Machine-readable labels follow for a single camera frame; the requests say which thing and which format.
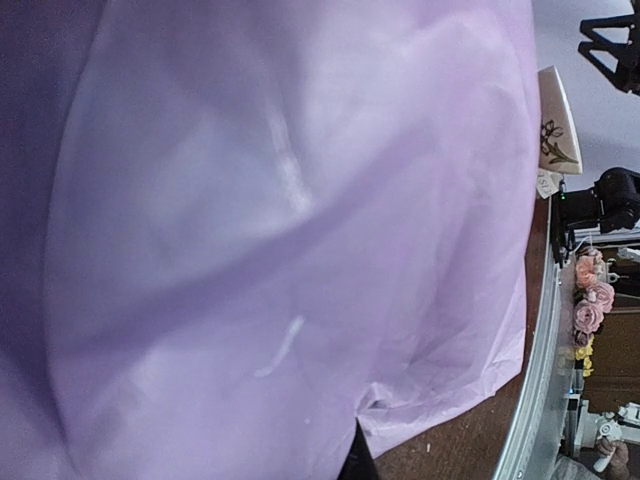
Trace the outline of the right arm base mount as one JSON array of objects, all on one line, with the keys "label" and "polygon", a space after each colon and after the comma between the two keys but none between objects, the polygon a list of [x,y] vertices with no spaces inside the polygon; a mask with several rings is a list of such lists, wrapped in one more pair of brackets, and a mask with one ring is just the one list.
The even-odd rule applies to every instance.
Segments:
[{"label": "right arm base mount", "polygon": [[561,189],[551,197],[550,240],[554,261],[561,267],[576,248],[575,231],[598,228],[601,234],[639,222],[639,174],[614,167],[585,190]]}]

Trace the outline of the purple pink wrapping paper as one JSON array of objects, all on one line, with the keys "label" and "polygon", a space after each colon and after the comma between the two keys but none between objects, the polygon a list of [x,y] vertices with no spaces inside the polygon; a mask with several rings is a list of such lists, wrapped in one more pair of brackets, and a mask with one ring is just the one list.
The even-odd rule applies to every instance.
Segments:
[{"label": "purple pink wrapping paper", "polygon": [[5,1],[1,475],[335,479],[522,368],[528,1]]}]

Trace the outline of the beige ribbon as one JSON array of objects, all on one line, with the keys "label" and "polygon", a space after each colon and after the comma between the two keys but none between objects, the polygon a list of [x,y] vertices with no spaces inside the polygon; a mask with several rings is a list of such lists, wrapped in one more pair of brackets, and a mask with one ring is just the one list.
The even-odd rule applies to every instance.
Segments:
[{"label": "beige ribbon", "polygon": [[560,185],[563,180],[563,174],[539,168],[536,178],[537,196],[541,199],[548,199],[560,191]]}]

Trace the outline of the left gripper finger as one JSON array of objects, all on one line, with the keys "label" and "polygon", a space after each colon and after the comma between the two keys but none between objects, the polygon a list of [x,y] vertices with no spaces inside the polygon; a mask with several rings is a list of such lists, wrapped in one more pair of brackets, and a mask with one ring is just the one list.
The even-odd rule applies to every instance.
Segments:
[{"label": "left gripper finger", "polygon": [[380,475],[367,445],[363,429],[356,422],[356,430],[349,453],[337,477],[338,480],[379,480]]}]

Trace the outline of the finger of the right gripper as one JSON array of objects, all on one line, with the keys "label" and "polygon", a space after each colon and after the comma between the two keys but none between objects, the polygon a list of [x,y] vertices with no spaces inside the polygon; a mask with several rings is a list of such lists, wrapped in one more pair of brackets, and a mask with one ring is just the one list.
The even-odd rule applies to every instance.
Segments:
[{"label": "finger of the right gripper", "polygon": [[[579,31],[585,37],[578,46],[578,53],[594,66],[618,91],[639,94],[639,2],[630,1],[630,14],[584,19]],[[601,30],[625,30],[623,42],[604,36]],[[594,53],[609,55],[615,67],[606,66]]]}]

